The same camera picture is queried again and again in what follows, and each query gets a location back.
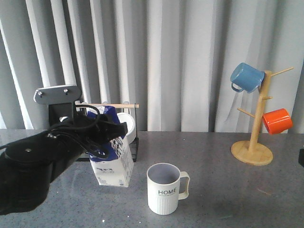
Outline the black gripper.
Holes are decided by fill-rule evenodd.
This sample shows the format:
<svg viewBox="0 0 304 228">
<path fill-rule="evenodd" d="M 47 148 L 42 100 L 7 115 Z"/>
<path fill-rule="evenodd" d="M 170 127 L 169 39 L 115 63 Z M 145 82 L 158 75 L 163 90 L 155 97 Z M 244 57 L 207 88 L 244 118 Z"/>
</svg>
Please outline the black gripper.
<svg viewBox="0 0 304 228">
<path fill-rule="evenodd" d="M 79 115 L 74 127 L 86 149 L 100 148 L 117 137 L 124 138 L 128 133 L 127 124 L 120 123 L 116 114 Z"/>
</svg>

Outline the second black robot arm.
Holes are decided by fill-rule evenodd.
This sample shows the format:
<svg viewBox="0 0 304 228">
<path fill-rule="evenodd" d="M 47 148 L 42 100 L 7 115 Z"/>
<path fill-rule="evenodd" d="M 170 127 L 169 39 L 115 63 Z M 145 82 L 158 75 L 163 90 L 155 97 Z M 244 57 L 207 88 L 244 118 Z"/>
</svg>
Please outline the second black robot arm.
<svg viewBox="0 0 304 228">
<path fill-rule="evenodd" d="M 304 149 L 299 150 L 298 163 L 304 167 Z"/>
</svg>

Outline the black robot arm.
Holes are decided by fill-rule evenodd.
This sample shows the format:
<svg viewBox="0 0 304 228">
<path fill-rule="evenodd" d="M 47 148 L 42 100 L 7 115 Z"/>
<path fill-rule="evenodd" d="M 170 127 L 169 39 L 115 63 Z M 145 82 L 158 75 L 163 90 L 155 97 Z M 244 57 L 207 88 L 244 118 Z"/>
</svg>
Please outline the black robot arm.
<svg viewBox="0 0 304 228">
<path fill-rule="evenodd" d="M 125 123 L 99 114 L 95 119 L 81 116 L 76 124 L 63 121 L 1 146 L 1 215 L 34 210 L 47 198 L 50 184 L 81 154 L 107 159 L 110 152 L 104 145 L 126 133 Z"/>
</svg>

